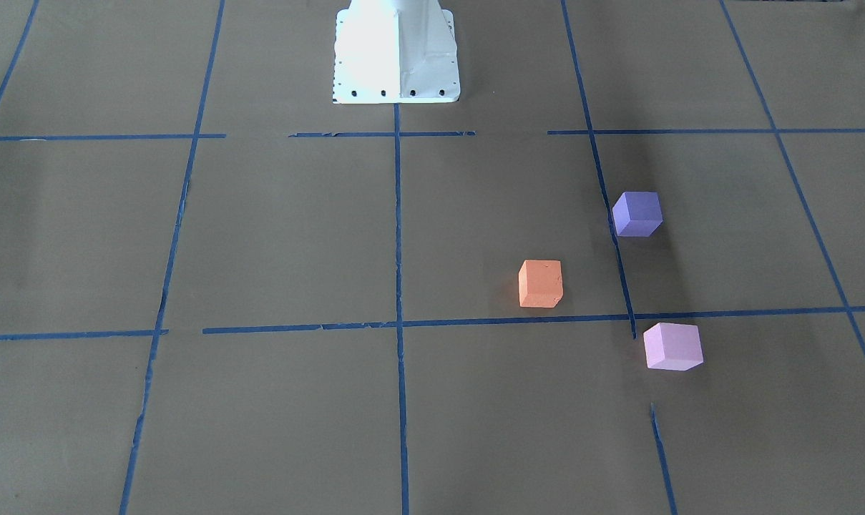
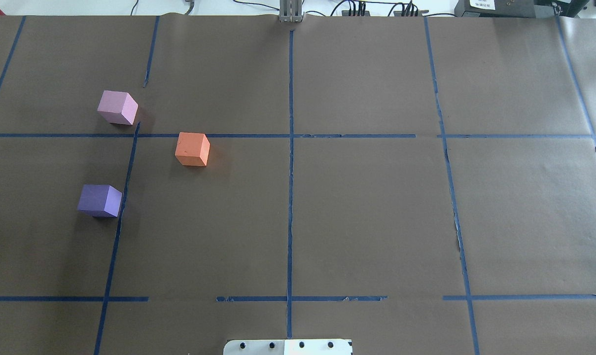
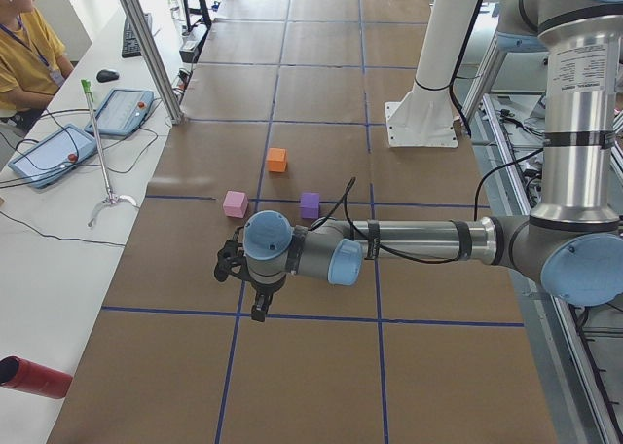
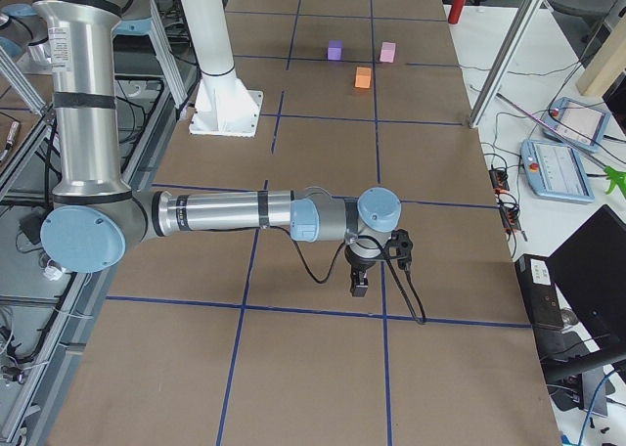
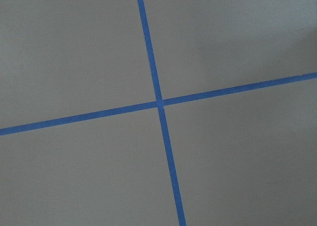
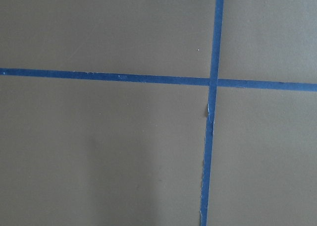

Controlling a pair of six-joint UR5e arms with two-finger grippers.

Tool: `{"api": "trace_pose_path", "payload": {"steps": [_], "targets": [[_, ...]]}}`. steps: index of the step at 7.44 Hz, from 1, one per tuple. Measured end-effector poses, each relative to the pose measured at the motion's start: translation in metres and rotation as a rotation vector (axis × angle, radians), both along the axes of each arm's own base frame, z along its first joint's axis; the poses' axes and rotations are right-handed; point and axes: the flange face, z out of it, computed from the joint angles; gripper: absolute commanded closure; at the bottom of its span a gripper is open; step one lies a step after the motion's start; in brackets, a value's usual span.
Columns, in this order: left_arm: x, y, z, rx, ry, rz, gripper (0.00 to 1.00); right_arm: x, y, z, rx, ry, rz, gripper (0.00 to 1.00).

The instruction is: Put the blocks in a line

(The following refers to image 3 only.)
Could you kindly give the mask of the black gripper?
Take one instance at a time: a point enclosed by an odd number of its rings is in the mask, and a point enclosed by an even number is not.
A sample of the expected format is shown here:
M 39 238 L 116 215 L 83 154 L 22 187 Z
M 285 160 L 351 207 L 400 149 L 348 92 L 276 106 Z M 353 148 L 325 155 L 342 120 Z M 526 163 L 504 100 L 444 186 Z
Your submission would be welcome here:
M 269 312 L 271 298 L 277 293 L 285 284 L 286 275 L 279 275 L 274 281 L 259 281 L 254 279 L 251 282 L 256 295 L 254 303 L 251 307 L 251 319 L 258 322 L 265 322 L 267 314 Z

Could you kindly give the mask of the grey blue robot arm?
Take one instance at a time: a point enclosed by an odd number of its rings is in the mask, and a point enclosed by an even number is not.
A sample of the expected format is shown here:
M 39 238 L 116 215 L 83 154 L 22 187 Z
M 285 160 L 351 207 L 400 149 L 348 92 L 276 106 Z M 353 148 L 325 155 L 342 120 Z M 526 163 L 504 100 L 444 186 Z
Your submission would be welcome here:
M 288 275 L 356 282 L 364 260 L 393 255 L 430 265 L 478 260 L 504 266 L 576 306 L 622 291 L 618 215 L 607 202 L 622 0 L 500 0 L 498 44 L 546 50 L 539 203 L 526 216 L 469 222 L 322 220 L 291 226 L 265 210 L 245 225 L 241 272 L 255 289 L 251 316 L 266 318 Z

